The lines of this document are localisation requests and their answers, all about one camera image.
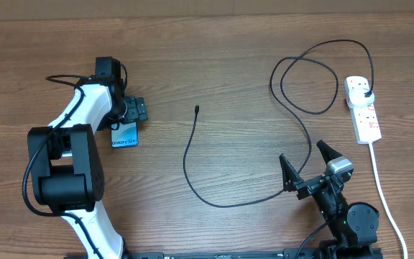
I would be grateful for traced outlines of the Samsung Galaxy smartphone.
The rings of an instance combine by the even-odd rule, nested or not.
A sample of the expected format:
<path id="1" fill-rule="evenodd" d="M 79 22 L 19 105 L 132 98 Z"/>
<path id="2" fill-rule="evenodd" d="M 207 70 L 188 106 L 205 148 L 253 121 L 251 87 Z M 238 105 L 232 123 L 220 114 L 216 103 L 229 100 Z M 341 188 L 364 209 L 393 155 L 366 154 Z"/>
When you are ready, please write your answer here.
<path id="1" fill-rule="evenodd" d="M 138 126 L 136 122 L 129 124 L 119 123 L 111 126 L 112 148 L 135 147 L 138 144 Z"/>

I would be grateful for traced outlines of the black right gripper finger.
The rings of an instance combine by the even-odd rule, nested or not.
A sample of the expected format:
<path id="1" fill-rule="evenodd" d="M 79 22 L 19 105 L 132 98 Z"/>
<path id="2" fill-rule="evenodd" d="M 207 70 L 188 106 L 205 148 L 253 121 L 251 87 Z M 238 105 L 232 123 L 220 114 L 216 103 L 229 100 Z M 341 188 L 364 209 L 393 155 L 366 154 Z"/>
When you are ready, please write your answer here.
<path id="1" fill-rule="evenodd" d="M 283 154 L 279 156 L 279 161 L 282 169 L 283 190 L 297 191 L 297 185 L 303 182 L 299 172 L 294 169 L 290 161 Z"/>
<path id="2" fill-rule="evenodd" d="M 340 160 L 342 160 L 343 155 L 339 153 L 338 151 L 334 150 L 332 147 L 326 144 L 323 140 L 319 140 L 316 143 L 316 145 L 318 149 L 320 150 L 320 153 L 326 165 L 328 165 L 329 163 L 337 163 Z"/>

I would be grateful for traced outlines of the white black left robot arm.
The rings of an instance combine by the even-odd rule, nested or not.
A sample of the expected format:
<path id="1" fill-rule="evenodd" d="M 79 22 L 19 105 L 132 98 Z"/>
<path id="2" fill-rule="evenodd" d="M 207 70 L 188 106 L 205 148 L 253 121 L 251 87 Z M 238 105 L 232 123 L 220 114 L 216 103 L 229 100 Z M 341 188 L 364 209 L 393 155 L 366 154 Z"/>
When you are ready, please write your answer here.
<path id="1" fill-rule="evenodd" d="M 73 80 L 74 96 L 59 117 L 28 132 L 22 198 L 36 215 L 63 218 L 86 249 L 85 258 L 130 258 L 103 204 L 95 134 L 110 129 L 113 147 L 136 146 L 137 124 L 148 119 L 144 99 L 126 95 L 127 69 L 113 57 L 98 57 L 94 74 Z"/>

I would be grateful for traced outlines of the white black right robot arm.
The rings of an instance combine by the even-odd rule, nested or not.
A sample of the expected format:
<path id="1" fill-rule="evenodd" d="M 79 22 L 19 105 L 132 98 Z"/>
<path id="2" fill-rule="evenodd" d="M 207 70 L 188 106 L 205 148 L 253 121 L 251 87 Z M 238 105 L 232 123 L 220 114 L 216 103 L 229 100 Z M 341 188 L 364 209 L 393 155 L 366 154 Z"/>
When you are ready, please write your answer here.
<path id="1" fill-rule="evenodd" d="M 350 159 L 323 140 L 317 142 L 326 169 L 323 174 L 303 180 L 290 161 L 280 155 L 283 190 L 295 191 L 298 199 L 315 200 L 325 222 L 311 233 L 298 248 L 285 248 L 284 258 L 382 258 L 377 241 L 379 211 L 365 202 L 349 204 L 342 191 L 350 180 L 354 166 Z"/>

